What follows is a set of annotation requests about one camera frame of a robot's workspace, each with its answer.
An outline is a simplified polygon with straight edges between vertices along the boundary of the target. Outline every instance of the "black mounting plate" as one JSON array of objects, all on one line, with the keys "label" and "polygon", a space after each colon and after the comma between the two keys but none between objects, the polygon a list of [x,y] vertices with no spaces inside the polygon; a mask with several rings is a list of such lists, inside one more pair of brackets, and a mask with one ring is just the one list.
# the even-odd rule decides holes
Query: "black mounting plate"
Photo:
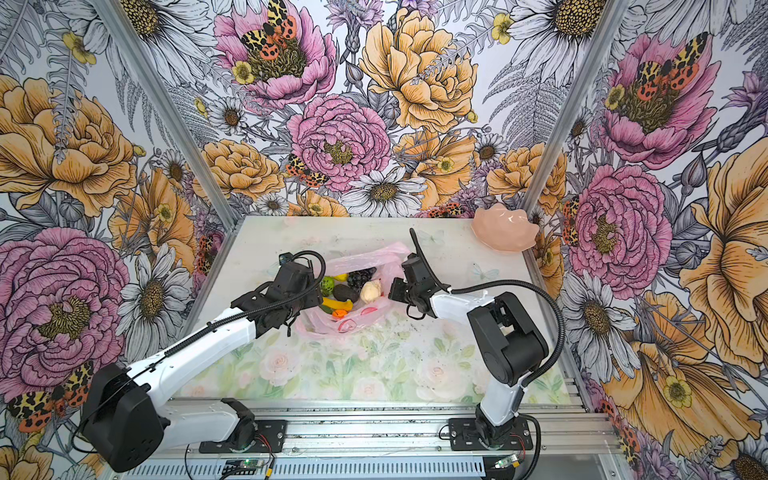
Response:
[{"label": "black mounting plate", "polygon": [[[475,428],[475,419],[449,419],[448,431],[451,436],[451,450],[454,452],[468,452],[470,450],[488,450],[480,443],[480,436]],[[526,450],[533,449],[533,439],[528,430],[528,422],[521,420],[518,425],[512,427],[509,432],[509,440],[498,450],[522,450],[520,440],[512,435],[517,435],[523,439],[523,446]]]},{"label": "black mounting plate", "polygon": [[[286,426],[285,420],[256,420],[257,432],[264,435],[264,438],[270,443],[272,453],[283,451],[283,441],[285,440]],[[201,442],[200,453],[267,453],[269,449],[259,439],[242,452],[235,452],[227,447],[226,442]]]}]

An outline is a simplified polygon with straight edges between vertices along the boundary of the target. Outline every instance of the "green fruit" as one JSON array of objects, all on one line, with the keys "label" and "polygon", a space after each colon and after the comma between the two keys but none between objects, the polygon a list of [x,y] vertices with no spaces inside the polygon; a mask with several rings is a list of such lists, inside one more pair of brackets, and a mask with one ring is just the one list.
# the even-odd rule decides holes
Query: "green fruit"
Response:
[{"label": "green fruit", "polygon": [[324,276],[323,281],[320,282],[320,292],[323,296],[331,296],[334,285],[336,285],[336,282],[333,281],[331,276]]}]

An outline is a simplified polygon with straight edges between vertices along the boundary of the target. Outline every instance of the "yellow flower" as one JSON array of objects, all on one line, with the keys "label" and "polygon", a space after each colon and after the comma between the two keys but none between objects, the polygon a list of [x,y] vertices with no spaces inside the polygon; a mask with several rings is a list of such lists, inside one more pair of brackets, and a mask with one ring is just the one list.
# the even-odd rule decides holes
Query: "yellow flower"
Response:
[{"label": "yellow flower", "polygon": [[319,195],[314,190],[308,190],[304,195],[299,195],[296,201],[298,205],[288,206],[289,217],[348,217],[346,208],[333,197]]},{"label": "yellow flower", "polygon": [[435,132],[418,131],[400,137],[400,143],[392,152],[404,161],[418,161],[411,178],[423,177],[427,189],[420,192],[422,210],[442,205],[461,190],[459,182],[466,185],[472,179],[472,166],[480,165],[475,151],[475,137],[461,140],[446,135],[442,140]]},{"label": "yellow flower", "polygon": [[[706,361],[712,348],[705,325],[697,323],[672,293],[645,292],[638,298],[637,318],[642,340],[630,343],[641,367],[633,379],[619,371],[619,379],[604,383],[619,412],[630,425],[656,440],[672,435],[675,455],[688,456],[721,435],[725,445],[715,465],[723,467],[739,455],[737,442],[760,434],[752,411],[725,389],[733,389],[720,365]],[[684,331],[670,320],[674,319]],[[735,380],[741,392],[746,384]]]},{"label": "yellow flower", "polygon": [[494,40],[498,40],[498,43],[506,45],[509,43],[509,27],[515,23],[512,17],[508,13],[499,13],[493,18],[493,30],[491,30],[491,36]]},{"label": "yellow flower", "polygon": [[608,92],[608,96],[605,98],[605,107],[608,110],[616,110],[619,107],[619,102],[624,98],[624,86],[618,84]]},{"label": "yellow flower", "polygon": [[176,260],[192,272],[197,242],[187,200],[174,192],[160,168],[152,170],[151,179],[144,174],[141,180],[141,194],[121,196],[109,217],[112,246],[131,253],[142,250],[154,262],[167,243],[176,248]]},{"label": "yellow flower", "polygon": [[425,69],[453,46],[453,34],[435,30],[418,10],[397,12],[397,30],[382,23],[368,31],[360,68],[376,80],[375,93],[391,91],[400,105],[401,127],[422,127],[445,133],[472,109],[477,65],[469,58],[447,65],[439,73]]},{"label": "yellow flower", "polygon": [[232,67],[232,75],[235,76],[237,83],[242,85],[252,84],[256,80],[256,77],[253,76],[250,63],[247,61],[236,61],[235,66]]},{"label": "yellow flower", "polygon": [[93,55],[85,49],[82,37],[78,37],[71,31],[68,31],[61,36],[61,40],[63,40],[64,45],[67,45],[67,48],[71,50],[72,56],[77,61],[82,64],[89,63],[91,65],[96,65],[96,55]]},{"label": "yellow flower", "polygon": [[[505,197],[525,192],[531,184],[533,174],[541,162],[544,153],[544,143],[536,144],[530,149],[521,147],[502,155],[499,160],[502,168],[488,172],[488,193],[491,195],[502,194]],[[538,199],[541,208],[547,215],[554,215],[560,201],[565,196],[565,165],[567,158],[564,153],[558,155],[558,162],[547,177],[547,183]]]},{"label": "yellow flower", "polygon": [[16,447],[0,447],[0,478],[11,480],[50,480],[53,454],[40,452],[37,447],[30,447],[24,456],[18,454]]},{"label": "yellow flower", "polygon": [[28,78],[24,86],[0,75],[0,192],[25,194],[16,208],[36,204],[46,189],[80,200],[85,214],[97,217],[115,195],[136,187],[134,146],[112,123],[95,98],[76,91],[74,131],[68,135],[61,162],[54,159],[56,122],[51,98],[59,95],[48,82]]},{"label": "yellow flower", "polygon": [[714,232],[710,252],[680,271],[690,305],[707,321],[707,338],[724,362],[760,374],[768,361],[768,138],[709,171],[709,207],[694,216]]},{"label": "yellow flower", "polygon": [[560,250],[562,239],[550,232],[546,237],[539,232],[536,235],[536,244],[533,246],[533,255],[544,277],[544,285],[552,298],[558,298],[563,287],[565,262]]},{"label": "yellow flower", "polygon": [[[245,142],[238,144],[225,139],[205,144],[203,159],[227,198],[234,192],[258,200],[285,187],[280,165]],[[197,178],[192,188],[197,195],[206,197]]]},{"label": "yellow flower", "polygon": [[197,109],[197,111],[200,112],[201,115],[203,115],[205,118],[208,118],[208,108],[205,106],[205,102],[203,102],[203,99],[200,97],[196,97],[194,99],[194,106]]}]

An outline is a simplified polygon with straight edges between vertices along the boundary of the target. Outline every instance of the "floral tablecloth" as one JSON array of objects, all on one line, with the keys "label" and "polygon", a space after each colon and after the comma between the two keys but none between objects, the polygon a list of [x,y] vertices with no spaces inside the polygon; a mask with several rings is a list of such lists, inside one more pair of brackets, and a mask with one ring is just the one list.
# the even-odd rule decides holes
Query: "floral tablecloth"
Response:
[{"label": "floral tablecloth", "polygon": [[[469,223],[463,220],[398,219],[365,224],[362,222],[368,219],[343,219],[339,224],[333,219],[322,223],[313,223],[311,218],[298,220],[301,225],[264,217],[247,219],[228,257],[231,260],[219,275],[223,280],[214,285],[211,297],[224,296],[228,302],[235,297],[232,289],[274,276],[277,254],[292,248],[313,248],[330,259],[361,253],[361,248],[375,250],[393,241],[409,245],[410,226],[416,227],[441,280],[469,285],[498,278],[528,279],[527,272],[521,271],[522,258],[500,259],[476,243]],[[345,234],[339,225],[354,226],[354,230]],[[296,231],[311,231],[312,236],[295,239],[292,232]],[[537,306],[531,303],[535,301],[532,294],[515,292],[545,331],[540,314],[534,312]],[[221,306],[206,307],[208,311],[222,310]],[[209,317],[213,318],[203,315],[201,321]],[[295,326],[291,337],[285,327],[272,330],[204,370],[176,397],[477,403],[489,377],[468,324],[431,317],[413,320],[404,306],[398,306],[378,323],[340,338],[317,339]],[[525,402],[570,403],[561,370],[556,366],[534,381]]]}]

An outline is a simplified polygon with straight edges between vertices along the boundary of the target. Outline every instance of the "plastic bag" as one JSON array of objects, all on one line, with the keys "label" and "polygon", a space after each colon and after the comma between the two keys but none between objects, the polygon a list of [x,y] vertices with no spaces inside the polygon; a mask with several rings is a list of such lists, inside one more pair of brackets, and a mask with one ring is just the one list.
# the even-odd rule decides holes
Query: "plastic bag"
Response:
[{"label": "plastic bag", "polygon": [[395,301],[387,298],[389,288],[396,277],[404,276],[400,265],[406,261],[410,253],[411,250],[405,244],[395,242],[373,252],[329,260],[326,264],[327,276],[341,275],[375,266],[376,272],[371,280],[381,282],[382,295],[368,304],[358,300],[352,311],[342,319],[333,318],[332,315],[323,312],[318,306],[302,310],[300,321],[296,322],[296,329],[302,335],[323,338],[325,336],[346,335],[378,322],[396,304]]}]

